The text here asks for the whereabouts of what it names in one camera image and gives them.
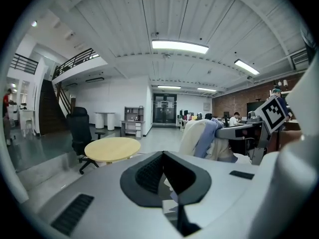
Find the double door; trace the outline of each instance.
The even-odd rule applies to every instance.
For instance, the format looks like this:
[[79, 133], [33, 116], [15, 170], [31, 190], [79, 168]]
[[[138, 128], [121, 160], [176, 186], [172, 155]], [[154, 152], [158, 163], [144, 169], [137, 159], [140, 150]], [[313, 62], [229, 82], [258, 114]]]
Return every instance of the double door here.
[[176, 94], [154, 94], [153, 122], [176, 123]]

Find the shelving unit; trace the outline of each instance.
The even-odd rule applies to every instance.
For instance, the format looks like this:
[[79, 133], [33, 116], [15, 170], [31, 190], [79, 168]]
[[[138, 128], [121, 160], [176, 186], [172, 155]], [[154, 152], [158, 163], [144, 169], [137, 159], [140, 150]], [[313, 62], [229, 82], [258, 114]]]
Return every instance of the shelving unit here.
[[143, 137], [144, 108], [125, 107], [124, 120], [121, 126], [121, 136], [134, 133], [136, 138]]

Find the floor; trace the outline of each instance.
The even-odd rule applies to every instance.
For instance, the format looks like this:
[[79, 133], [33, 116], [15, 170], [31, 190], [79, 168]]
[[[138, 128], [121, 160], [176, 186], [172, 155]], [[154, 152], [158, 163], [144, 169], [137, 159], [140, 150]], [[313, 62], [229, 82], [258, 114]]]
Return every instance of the floor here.
[[[93, 139], [97, 139], [96, 131], [105, 132], [105, 136], [120, 136], [119, 129], [107, 131], [107, 129], [95, 129], [91, 125], [90, 131]], [[42, 137], [27, 134], [24, 138], [20, 128], [15, 127], [11, 129], [11, 138], [12, 144], [8, 147], [8, 151], [16, 172], [21, 172], [59, 155], [73, 151], [70, 131], [47, 134]]]
[[[94, 127], [92, 127], [91, 131], [94, 133], [96, 130]], [[119, 136], [119, 134], [120, 130], [115, 130], [112, 131], [111, 134], [108, 134], [108, 136], [106, 137]], [[181, 137], [182, 132], [177, 128], [152, 128], [149, 131], [147, 137], [143, 137], [139, 140], [139, 142], [141, 143], [141, 148], [137, 155], [142, 155], [161, 150], [177, 152], [179, 150]], [[57, 192], [59, 192], [61, 189], [63, 189], [64, 187], [68, 186], [69, 184], [81, 177], [81, 175], [79, 174], [79, 169], [82, 165], [83, 164], [78, 164], [75, 167], [60, 172], [59, 174], [42, 182], [35, 188], [29, 190], [29, 200], [26, 201], [23, 205], [28, 207], [35, 213], [38, 212], [39, 209]], [[94, 169], [95, 166], [89, 165], [87, 168], [85, 168], [85, 174], [89, 173], [90, 171], [93, 171]], [[173, 200], [171, 200], [169, 196], [171, 194], [171, 191], [169, 190], [169, 187], [163, 183], [164, 179], [165, 178], [163, 177], [160, 183], [159, 195], [165, 202], [165, 213], [171, 213], [172, 211], [170, 211], [170, 209], [175, 207], [176, 203]]]

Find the doorway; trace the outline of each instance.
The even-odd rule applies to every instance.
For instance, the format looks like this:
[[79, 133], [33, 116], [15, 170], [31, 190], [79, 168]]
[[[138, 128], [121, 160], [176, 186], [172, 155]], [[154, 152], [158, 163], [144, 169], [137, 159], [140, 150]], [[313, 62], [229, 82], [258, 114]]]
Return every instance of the doorway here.
[[176, 126], [176, 94], [154, 94], [153, 123]]

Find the man sitting at desk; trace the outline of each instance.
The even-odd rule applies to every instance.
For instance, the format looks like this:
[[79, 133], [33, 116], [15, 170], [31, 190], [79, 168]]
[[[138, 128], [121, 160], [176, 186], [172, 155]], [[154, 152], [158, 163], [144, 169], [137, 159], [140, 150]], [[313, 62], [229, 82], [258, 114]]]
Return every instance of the man sitting at desk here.
[[235, 112], [234, 116], [230, 118], [229, 120], [229, 126], [235, 126], [237, 124], [237, 119], [239, 117], [239, 113]]

